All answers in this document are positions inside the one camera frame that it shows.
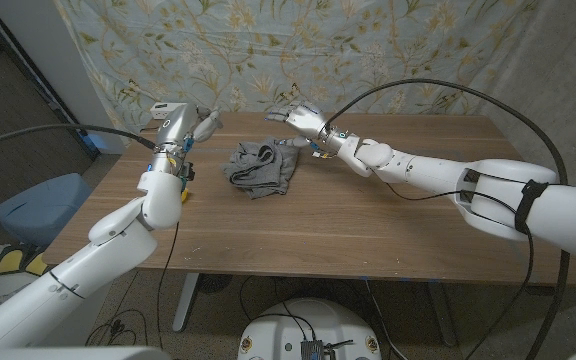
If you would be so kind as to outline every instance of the patterned backdrop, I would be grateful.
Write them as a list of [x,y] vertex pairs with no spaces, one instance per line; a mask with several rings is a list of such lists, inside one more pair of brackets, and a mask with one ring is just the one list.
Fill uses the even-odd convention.
[[[429,77],[485,91],[536,0],[54,0],[109,117],[138,131],[155,101],[325,111],[383,83]],[[434,85],[378,92],[350,111],[470,113]]]

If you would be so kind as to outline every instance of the wooden table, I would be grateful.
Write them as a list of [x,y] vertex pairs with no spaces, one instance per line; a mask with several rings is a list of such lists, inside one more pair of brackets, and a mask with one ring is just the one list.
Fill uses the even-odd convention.
[[[406,201],[376,176],[363,178],[339,159],[302,149],[288,193],[250,200],[228,183],[219,165],[240,141],[294,137],[260,113],[226,113],[224,128],[195,144],[187,159],[188,185],[170,269],[201,273],[519,283],[528,244],[469,227],[447,199]],[[155,120],[149,127],[156,126]],[[481,116],[346,115],[336,125],[411,154],[458,161],[520,159],[492,122]],[[154,139],[155,131],[144,131]],[[141,196],[139,176],[150,151],[132,144],[44,254],[59,263],[88,243],[88,230],[106,214]],[[405,184],[404,195],[427,195]],[[163,268],[174,229],[143,268]],[[556,282],[559,250],[536,240],[532,281]],[[576,258],[568,283],[576,285]]]

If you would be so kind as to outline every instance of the wall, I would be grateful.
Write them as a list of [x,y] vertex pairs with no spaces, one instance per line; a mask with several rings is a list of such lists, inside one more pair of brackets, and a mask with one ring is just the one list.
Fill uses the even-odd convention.
[[[552,138],[576,186],[576,1],[544,1],[488,91]],[[488,115],[528,161],[555,169],[528,128],[492,105]]]
[[[114,127],[52,1],[0,0],[0,17],[79,122]],[[101,152],[125,149],[116,135],[90,135]]]

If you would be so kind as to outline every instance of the gray towel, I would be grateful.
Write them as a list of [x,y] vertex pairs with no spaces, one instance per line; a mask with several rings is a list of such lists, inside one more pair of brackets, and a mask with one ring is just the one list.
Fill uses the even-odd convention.
[[244,189],[251,199],[272,194],[285,194],[288,180],[295,171],[299,148],[279,144],[269,137],[261,143],[242,142],[221,165],[226,178]]

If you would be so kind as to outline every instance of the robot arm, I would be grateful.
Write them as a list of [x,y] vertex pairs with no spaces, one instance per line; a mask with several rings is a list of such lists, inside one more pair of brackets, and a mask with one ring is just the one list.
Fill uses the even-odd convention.
[[463,163],[407,154],[335,127],[326,129],[323,113],[308,102],[272,110],[267,120],[284,122],[301,136],[321,140],[361,176],[374,172],[386,183],[404,182],[434,194],[465,190],[447,196],[468,224],[506,239],[525,240],[523,224],[512,212],[486,197],[468,194],[499,199],[526,212],[525,224],[534,236],[576,255],[576,187],[540,186],[556,181],[550,169],[512,160]]
[[169,114],[150,171],[137,185],[146,195],[101,219],[86,247],[0,306],[0,349],[36,345],[87,297],[153,253],[157,241],[150,231],[172,227],[181,217],[181,193],[194,175],[186,154],[195,140],[205,141],[221,127],[218,116],[194,104]]

